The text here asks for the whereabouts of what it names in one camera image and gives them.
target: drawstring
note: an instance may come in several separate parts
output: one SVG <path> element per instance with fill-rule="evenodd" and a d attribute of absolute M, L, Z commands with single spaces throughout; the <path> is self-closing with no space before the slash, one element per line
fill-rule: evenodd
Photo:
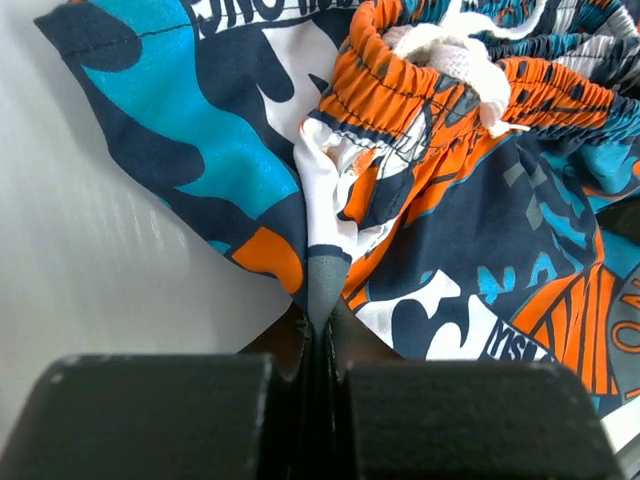
<path fill-rule="evenodd" d="M 486 15 L 462 12 L 462 0 L 451 0 L 438 25 L 421 23 L 391 27 L 382 37 L 401 58 L 433 67 L 469 85 L 480 97 L 480 121 L 493 137 L 509 130 L 529 130 L 503 122 L 511 85 L 505 73 L 489 60 L 484 44 L 470 35 L 489 32 L 497 38 L 519 40 L 529 35 L 542 17 L 547 0 L 538 0 L 532 15 L 515 28 L 498 27 Z"/>

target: colorful shorts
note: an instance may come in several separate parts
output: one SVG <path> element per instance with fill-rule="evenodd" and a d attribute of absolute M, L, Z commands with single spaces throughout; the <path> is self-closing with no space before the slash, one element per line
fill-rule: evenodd
<path fill-rule="evenodd" d="M 595 216 L 640 193 L 636 12 L 548 0 L 525 38 L 477 35 L 524 127 L 490 135 L 469 83 L 385 41 L 448 6 L 93 0 L 37 25 L 115 161 L 312 321 L 342 295 L 407 358 L 562 362 L 607 415 L 640 396 L 640 246 Z M 461 6 L 510 28 L 536 1 Z"/>

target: knot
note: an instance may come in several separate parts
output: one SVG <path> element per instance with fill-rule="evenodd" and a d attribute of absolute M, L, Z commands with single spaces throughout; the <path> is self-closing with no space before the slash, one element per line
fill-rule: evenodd
<path fill-rule="evenodd" d="M 489 59 L 484 43 L 470 35 L 489 32 L 496 38 L 519 40 L 529 35 L 542 16 L 547 0 L 538 0 L 531 16 L 518 27 L 501 28 L 486 15 L 462 12 L 462 0 L 451 0 L 437 25 L 421 23 L 392 27 L 382 37 L 393 53 L 420 66 L 469 85 L 480 98 L 480 121 L 496 138 L 509 130 L 529 130 L 502 121 L 511 97 L 506 74 Z"/>

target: wrinkled fabric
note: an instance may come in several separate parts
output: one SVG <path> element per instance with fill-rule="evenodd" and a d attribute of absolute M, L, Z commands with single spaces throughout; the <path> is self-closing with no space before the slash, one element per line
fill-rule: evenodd
<path fill-rule="evenodd" d="M 595 217 L 640 192 L 638 19 L 549 0 L 525 39 L 480 35 L 531 128 L 491 138 L 473 90 L 382 40 L 447 5 L 94 0 L 37 25 L 114 160 L 316 325 L 342 295 L 407 358 L 562 362 L 604 416 L 640 396 L 640 247 Z"/>

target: board shorts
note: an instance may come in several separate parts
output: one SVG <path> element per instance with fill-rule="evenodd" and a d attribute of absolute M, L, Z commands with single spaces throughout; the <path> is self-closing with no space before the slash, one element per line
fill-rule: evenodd
<path fill-rule="evenodd" d="M 312 322 L 342 296 L 409 359 L 561 362 L 604 417 L 640 396 L 640 246 L 596 219 L 640 193 L 637 8 L 548 0 L 525 38 L 480 34 L 529 128 L 493 137 L 469 85 L 383 40 L 447 6 L 92 0 L 36 24 L 120 167 Z"/>

